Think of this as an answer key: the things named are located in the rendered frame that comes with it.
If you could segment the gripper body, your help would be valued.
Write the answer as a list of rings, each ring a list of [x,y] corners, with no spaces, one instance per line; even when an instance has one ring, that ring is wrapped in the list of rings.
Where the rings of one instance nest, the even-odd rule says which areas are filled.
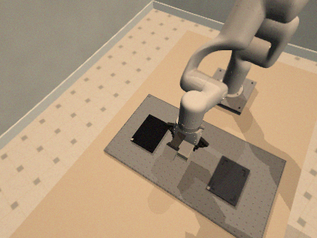
[[[184,141],[189,142],[192,145],[197,145],[199,143],[200,138],[203,136],[203,129],[199,129],[196,132],[193,133],[187,133],[183,130],[181,130],[181,128],[178,125],[178,119],[179,117],[177,117],[174,128],[173,128],[173,134],[176,135],[179,132],[183,133],[184,135],[186,135],[186,137],[184,138]]]

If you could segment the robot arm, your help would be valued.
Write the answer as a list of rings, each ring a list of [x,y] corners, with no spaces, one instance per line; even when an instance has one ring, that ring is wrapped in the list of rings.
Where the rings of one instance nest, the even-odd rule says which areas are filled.
[[[182,73],[180,87],[186,93],[179,108],[178,125],[181,130],[187,133],[204,130],[202,122],[207,111],[225,97],[240,96],[243,91],[241,85],[252,63],[269,68],[277,61],[298,28],[297,15],[308,1],[235,1],[219,35],[192,54]],[[197,69],[207,55],[221,50],[232,50],[222,80]]]

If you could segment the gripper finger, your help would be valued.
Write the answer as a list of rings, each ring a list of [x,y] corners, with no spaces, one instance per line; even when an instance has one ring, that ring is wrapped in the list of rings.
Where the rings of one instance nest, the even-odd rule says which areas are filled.
[[[172,139],[175,137],[175,135],[173,134],[174,125],[175,125],[175,123],[170,123],[170,122],[168,122],[168,123],[166,124],[166,126],[167,126],[167,127],[169,128],[169,130],[171,131]]]
[[[198,148],[208,147],[208,145],[209,143],[201,137],[199,143],[194,146],[193,151],[198,150]]]

